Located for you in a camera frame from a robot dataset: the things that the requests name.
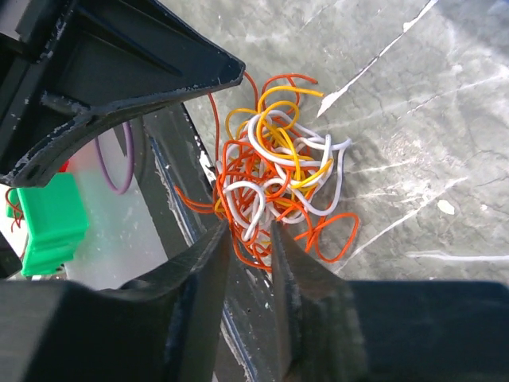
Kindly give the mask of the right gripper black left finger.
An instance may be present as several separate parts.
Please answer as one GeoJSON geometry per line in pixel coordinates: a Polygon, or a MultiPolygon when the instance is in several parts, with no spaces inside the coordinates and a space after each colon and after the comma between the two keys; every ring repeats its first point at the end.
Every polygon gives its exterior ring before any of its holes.
{"type": "Polygon", "coordinates": [[[117,289],[71,281],[1,284],[4,381],[146,381],[163,302],[137,278],[117,289]]]}

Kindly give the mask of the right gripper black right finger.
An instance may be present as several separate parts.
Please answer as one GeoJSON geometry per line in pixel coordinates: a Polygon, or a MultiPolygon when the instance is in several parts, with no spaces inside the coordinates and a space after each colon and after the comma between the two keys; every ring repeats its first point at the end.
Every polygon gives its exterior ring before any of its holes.
{"type": "Polygon", "coordinates": [[[283,381],[505,381],[508,289],[345,280],[271,225],[283,381]]]}

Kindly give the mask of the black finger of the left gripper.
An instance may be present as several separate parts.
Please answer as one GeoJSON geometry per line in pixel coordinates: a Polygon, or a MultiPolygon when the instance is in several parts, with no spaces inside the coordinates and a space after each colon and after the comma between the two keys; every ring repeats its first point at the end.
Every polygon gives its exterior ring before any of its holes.
{"type": "Polygon", "coordinates": [[[4,1],[1,182],[43,187],[103,132],[245,68],[159,1],[4,1]]]}

